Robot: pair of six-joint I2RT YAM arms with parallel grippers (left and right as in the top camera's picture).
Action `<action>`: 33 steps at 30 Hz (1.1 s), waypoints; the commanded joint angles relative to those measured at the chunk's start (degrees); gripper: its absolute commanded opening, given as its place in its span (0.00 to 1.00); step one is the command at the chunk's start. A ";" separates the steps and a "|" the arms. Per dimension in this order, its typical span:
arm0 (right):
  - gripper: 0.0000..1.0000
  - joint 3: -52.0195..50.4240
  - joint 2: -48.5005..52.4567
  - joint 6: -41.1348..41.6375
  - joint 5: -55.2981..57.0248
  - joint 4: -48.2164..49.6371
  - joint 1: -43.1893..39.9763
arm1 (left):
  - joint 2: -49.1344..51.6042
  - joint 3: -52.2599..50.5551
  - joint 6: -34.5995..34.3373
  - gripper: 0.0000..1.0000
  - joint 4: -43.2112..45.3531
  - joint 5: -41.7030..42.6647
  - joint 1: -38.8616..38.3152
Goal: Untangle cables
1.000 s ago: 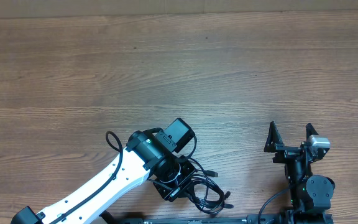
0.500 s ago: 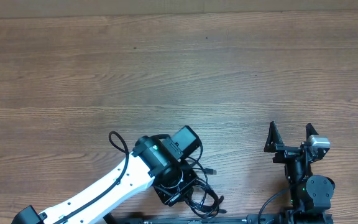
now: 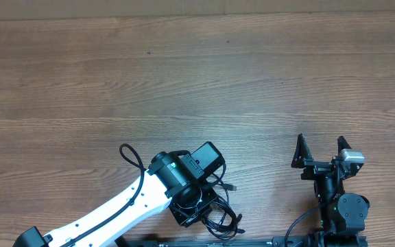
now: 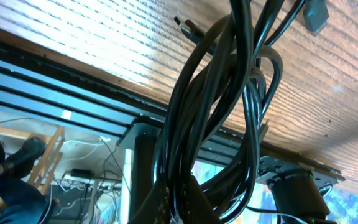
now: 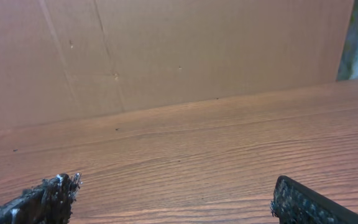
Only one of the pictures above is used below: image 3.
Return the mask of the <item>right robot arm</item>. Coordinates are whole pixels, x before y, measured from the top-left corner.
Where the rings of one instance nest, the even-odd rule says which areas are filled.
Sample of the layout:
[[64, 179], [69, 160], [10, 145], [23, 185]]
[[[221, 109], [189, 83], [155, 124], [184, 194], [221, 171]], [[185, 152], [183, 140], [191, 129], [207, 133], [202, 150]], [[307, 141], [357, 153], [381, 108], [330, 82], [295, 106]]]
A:
[[[351, 148], [343, 136], [337, 138], [337, 155], [329, 162], [316, 161], [302, 133], [297, 137], [292, 168], [302, 170], [303, 180], [313, 181], [318, 206], [295, 220], [284, 236], [285, 246], [367, 246], [365, 219], [369, 200], [355, 193], [347, 193], [344, 181], [357, 175], [365, 163], [364, 155]], [[305, 237], [290, 237], [294, 227], [315, 212], [320, 213], [321, 227]]]

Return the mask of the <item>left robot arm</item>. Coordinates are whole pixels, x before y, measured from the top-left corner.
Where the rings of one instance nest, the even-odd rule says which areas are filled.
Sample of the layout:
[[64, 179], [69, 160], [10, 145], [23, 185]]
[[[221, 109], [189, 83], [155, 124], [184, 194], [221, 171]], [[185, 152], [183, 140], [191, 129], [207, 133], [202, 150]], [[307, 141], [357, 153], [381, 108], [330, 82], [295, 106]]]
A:
[[208, 144], [193, 153], [161, 152], [128, 188], [94, 211], [47, 234], [33, 226], [17, 237], [14, 247], [108, 246], [165, 209], [188, 227], [211, 211], [215, 194], [206, 179], [224, 164]]

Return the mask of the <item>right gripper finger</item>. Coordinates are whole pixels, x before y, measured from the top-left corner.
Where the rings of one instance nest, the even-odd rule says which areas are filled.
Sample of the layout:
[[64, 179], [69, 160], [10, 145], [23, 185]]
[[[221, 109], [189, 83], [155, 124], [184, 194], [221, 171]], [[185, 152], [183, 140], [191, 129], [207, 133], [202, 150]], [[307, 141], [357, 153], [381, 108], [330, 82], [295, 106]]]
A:
[[310, 149], [307, 146], [305, 136], [300, 133], [297, 137], [296, 151], [291, 162], [292, 168], [305, 168], [313, 161]]
[[345, 140], [344, 136], [340, 136], [337, 138], [337, 153], [343, 154], [346, 150], [350, 150], [351, 147], [348, 142]]

